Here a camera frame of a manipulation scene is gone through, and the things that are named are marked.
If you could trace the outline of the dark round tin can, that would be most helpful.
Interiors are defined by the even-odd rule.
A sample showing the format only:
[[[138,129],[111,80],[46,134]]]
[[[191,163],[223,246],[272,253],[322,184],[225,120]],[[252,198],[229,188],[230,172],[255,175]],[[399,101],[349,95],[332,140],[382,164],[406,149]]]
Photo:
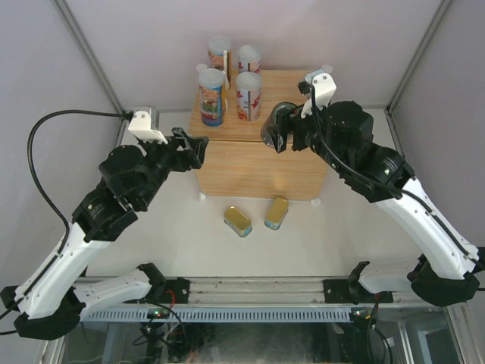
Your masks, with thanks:
[[[297,106],[291,102],[280,102],[274,106],[271,113],[267,117],[266,121],[261,127],[261,140],[266,146],[270,148],[274,148],[274,116],[277,111],[283,111],[289,113],[290,120],[291,120],[291,127],[292,130],[289,132],[289,135],[293,133],[293,114],[296,110]]]

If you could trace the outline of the wooden cube shelf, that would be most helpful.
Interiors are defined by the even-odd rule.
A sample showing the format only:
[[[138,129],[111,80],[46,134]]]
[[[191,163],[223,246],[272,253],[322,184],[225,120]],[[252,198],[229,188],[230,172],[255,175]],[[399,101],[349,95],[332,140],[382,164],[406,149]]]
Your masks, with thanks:
[[[304,102],[297,84],[306,73],[263,70],[261,114],[254,122],[239,119],[234,85],[227,91],[228,110],[221,126],[203,124],[200,101],[194,101],[189,134],[209,139],[204,165],[196,171],[201,193],[302,201],[319,197],[327,165],[317,155],[310,149],[276,153],[261,140],[261,126],[278,102]]]

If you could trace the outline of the white lid can colourful label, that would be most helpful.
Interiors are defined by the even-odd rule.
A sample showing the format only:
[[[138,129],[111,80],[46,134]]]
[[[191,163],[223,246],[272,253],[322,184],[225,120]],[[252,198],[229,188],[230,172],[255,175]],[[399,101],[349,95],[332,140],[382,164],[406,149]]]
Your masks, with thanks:
[[[216,68],[199,72],[199,104],[203,124],[221,126],[227,110],[226,76]]]

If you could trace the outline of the white lid can red label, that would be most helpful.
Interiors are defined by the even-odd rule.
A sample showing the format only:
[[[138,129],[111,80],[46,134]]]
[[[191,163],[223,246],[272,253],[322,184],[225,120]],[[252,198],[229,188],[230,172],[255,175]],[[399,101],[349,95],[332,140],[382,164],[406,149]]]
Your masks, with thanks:
[[[262,50],[257,45],[243,45],[238,51],[238,71],[252,72],[259,74],[261,72]]]

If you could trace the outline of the tall can with spoon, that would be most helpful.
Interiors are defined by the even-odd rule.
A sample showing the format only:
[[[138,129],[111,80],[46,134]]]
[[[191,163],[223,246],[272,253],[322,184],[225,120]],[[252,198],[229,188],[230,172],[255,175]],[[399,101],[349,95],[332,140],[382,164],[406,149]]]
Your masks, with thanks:
[[[225,73],[227,85],[231,83],[232,43],[225,36],[213,36],[208,41],[210,67]]]

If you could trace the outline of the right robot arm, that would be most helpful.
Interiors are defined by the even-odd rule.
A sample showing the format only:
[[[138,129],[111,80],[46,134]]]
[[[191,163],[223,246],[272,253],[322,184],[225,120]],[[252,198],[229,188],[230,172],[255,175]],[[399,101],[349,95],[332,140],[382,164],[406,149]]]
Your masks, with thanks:
[[[363,261],[347,284],[354,303],[381,294],[412,292],[438,307],[462,303],[480,289],[484,249],[467,242],[430,201],[408,162],[394,149],[373,141],[374,119],[355,102],[337,102],[303,115],[290,102],[268,117],[274,149],[310,149],[351,190],[391,216],[421,250],[416,260],[376,264]]]

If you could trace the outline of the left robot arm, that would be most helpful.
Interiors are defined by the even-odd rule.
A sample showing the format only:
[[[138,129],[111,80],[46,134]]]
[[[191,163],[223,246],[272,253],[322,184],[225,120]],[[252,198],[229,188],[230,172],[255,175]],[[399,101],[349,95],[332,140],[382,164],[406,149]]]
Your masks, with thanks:
[[[103,249],[146,212],[171,172],[200,169],[209,144],[175,127],[164,142],[141,141],[113,149],[99,165],[102,179],[72,214],[68,231],[24,284],[8,286],[1,299],[17,311],[14,333],[34,340],[54,340],[99,310],[131,300],[158,303],[167,280],[152,263],[131,273],[94,284],[78,277]]]

